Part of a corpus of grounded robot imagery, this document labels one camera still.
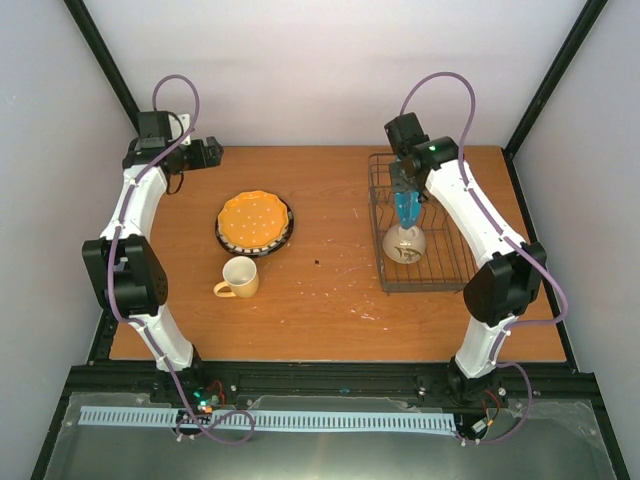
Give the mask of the yellow plate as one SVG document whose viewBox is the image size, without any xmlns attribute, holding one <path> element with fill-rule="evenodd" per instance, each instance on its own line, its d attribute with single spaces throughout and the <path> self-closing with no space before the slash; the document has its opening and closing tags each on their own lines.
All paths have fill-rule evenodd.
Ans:
<svg viewBox="0 0 640 480">
<path fill-rule="evenodd" d="M 220 234 L 232 245 L 262 248 L 279 240 L 290 221 L 287 207 L 277 195 L 254 190 L 229 199 L 217 223 Z"/>
</svg>

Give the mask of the black wire dish rack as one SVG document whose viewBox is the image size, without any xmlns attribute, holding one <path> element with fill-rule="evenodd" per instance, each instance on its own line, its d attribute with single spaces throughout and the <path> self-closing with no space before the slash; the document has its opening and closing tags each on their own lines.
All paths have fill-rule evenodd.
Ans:
<svg viewBox="0 0 640 480">
<path fill-rule="evenodd" d="M 417 227 L 425 234 L 424 254 L 414 263 L 401 264 L 384 252 L 384 235 L 399 222 L 388 167 L 393 160 L 390 153 L 374 153 L 368 159 L 370 223 L 382 290 L 387 293 L 462 290 L 476 273 L 476 262 L 454 221 L 435 199 L 418 200 Z"/>
</svg>

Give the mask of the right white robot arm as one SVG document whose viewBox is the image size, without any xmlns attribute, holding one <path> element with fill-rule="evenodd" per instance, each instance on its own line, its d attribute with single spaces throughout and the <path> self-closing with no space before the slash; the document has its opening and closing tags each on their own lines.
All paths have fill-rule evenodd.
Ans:
<svg viewBox="0 0 640 480">
<path fill-rule="evenodd" d="M 475 401 L 491 383 L 511 328 L 537 298 L 544 247 L 529 244 L 499 214 L 448 136 L 430 139 L 417 116 L 401 114 L 384 127 L 396 159 L 389 165 L 395 192 L 435 199 L 454 221 L 476 262 L 463 289 L 470 321 L 447 366 L 447 390 L 460 405 Z"/>
</svg>

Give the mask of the teal polka dot plate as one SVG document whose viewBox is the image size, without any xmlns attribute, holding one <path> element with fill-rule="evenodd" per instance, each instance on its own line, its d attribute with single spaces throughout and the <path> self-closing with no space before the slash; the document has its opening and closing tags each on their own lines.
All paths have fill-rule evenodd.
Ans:
<svg viewBox="0 0 640 480">
<path fill-rule="evenodd" d="M 420 216 L 419 193 L 416 191 L 396 192 L 394 203 L 400 227 L 409 230 L 417 223 Z"/>
</svg>

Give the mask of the white ceramic bowl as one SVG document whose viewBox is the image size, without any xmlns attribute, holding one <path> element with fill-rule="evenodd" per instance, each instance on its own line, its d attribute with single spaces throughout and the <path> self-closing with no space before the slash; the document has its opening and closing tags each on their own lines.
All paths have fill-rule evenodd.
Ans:
<svg viewBox="0 0 640 480">
<path fill-rule="evenodd" d="M 397 223 L 386 232 L 382 240 L 385 255 L 404 265 L 419 262 L 424 257 L 426 246 L 426 235 L 416 225 L 404 229 Z"/>
</svg>

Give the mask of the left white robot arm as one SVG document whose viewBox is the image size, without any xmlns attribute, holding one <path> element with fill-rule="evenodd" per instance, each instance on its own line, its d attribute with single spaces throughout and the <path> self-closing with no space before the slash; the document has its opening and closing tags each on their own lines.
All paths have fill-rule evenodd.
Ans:
<svg viewBox="0 0 640 480">
<path fill-rule="evenodd" d="M 172 388 L 186 402 L 201 400 L 208 378 L 192 363 L 196 351 L 169 307 L 168 278 L 150 244 L 156 210 L 170 180 L 221 163 L 213 137 L 192 139 L 194 118 L 152 110 L 137 115 L 140 134 L 122 160 L 123 184 L 111 219 L 98 238 L 82 246 L 82 258 L 98 303 L 131 326 L 160 371 L 178 372 Z"/>
</svg>

